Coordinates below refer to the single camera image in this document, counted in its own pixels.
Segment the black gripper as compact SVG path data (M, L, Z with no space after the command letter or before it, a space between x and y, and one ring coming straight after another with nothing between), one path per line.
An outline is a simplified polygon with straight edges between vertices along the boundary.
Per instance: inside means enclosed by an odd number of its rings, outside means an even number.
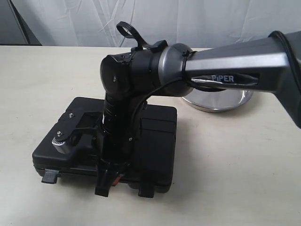
M135 140L140 128L143 102L147 95L141 92L113 93L106 91L101 123L101 158L107 162L97 165L95 195L108 196L127 173L127 162L135 149Z

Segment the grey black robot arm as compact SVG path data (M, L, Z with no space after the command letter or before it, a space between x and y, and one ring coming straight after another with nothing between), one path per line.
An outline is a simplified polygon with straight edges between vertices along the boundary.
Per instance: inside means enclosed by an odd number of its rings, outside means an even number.
M267 38L193 51L161 41L108 55L100 64L105 99L95 194L108 196L131 166L140 117L151 96L182 97L192 89L240 89L275 95L296 126L301 124L301 34L273 31Z

